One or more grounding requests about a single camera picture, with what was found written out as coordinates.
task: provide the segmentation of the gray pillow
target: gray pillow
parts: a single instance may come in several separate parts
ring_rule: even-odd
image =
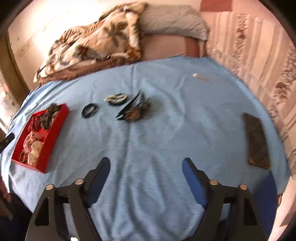
[[[172,34],[207,40],[205,22],[189,5],[149,5],[139,17],[145,34]]]

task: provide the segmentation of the striped fabric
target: striped fabric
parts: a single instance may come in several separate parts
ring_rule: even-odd
[[[207,54],[240,78],[269,111],[296,179],[296,50],[282,26],[234,12],[203,15]]]

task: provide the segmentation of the fabric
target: fabric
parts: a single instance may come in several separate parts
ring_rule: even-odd
[[[234,12],[207,13],[207,53],[270,113],[296,178],[296,49],[282,26]]]
[[[194,73],[208,81],[193,78]],[[104,101],[106,95],[126,93],[132,98],[139,90],[151,103],[148,116],[131,124],[115,120],[122,107],[111,107]],[[32,113],[50,103],[66,103],[70,113],[55,142],[47,173],[11,163],[24,125]],[[100,109],[83,119],[81,110],[88,103],[97,103]],[[47,184],[69,185],[107,156],[111,171],[89,210],[101,238],[183,240],[193,234],[204,212],[182,174],[185,157],[210,179],[229,186],[245,183],[251,192],[268,176],[269,170],[247,163],[243,112],[262,120],[270,170],[281,193],[289,168],[269,114],[242,82],[210,58],[138,62],[39,87],[12,121],[9,133],[16,139],[0,156],[1,174],[33,211]],[[68,226],[75,235],[68,211]]]
[[[199,57],[196,39],[168,34],[145,34],[141,38],[141,61],[156,60],[175,56]]]
[[[34,82],[72,80],[99,69],[132,63],[141,57],[138,17],[147,3],[117,5],[88,26],[65,31],[38,69]]]
[[[139,17],[146,34],[171,34],[205,41],[207,28],[200,13],[190,5],[149,5]]]

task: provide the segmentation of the bed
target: bed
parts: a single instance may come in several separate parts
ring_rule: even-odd
[[[193,78],[193,74],[208,81]],[[145,92],[152,109],[136,123],[115,120],[121,107],[103,99],[110,94]],[[193,234],[204,209],[196,203],[182,174],[190,157],[198,169],[222,185],[245,183],[254,193],[269,170],[247,163],[242,113],[262,120],[277,192],[289,178],[285,151],[270,115],[243,82],[211,58],[173,57],[115,67],[71,82],[49,82],[26,98],[9,133],[17,137],[31,114],[50,103],[70,109],[51,154],[46,174],[15,163],[16,142],[1,155],[3,180],[34,211],[45,186],[71,184],[95,168],[102,157],[111,171],[90,209],[103,240],[183,240]],[[90,119],[82,108],[95,102]],[[67,215],[69,231],[75,228]]]

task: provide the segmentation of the small metal object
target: small metal object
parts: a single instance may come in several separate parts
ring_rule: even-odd
[[[98,109],[99,106],[97,104],[90,103],[83,108],[81,115],[83,118],[90,118],[97,112]]]
[[[204,80],[204,81],[207,81],[207,82],[209,81],[207,78],[204,78],[204,77],[198,75],[197,73],[194,73],[194,74],[192,75],[192,77],[193,77],[193,78],[199,78],[200,80]]]
[[[84,183],[84,180],[81,179],[81,178],[79,178],[79,179],[77,179],[77,180],[75,181],[75,184],[76,184],[76,185],[81,185],[82,183]]]
[[[242,189],[242,190],[247,190],[248,189],[248,186],[246,184],[241,184],[239,186],[239,188]]]
[[[213,186],[217,186],[218,185],[218,181],[215,180],[215,179],[211,179],[210,180],[210,184],[213,185]]]
[[[54,188],[54,185],[48,184],[45,189],[46,190],[52,190],[53,188]]]

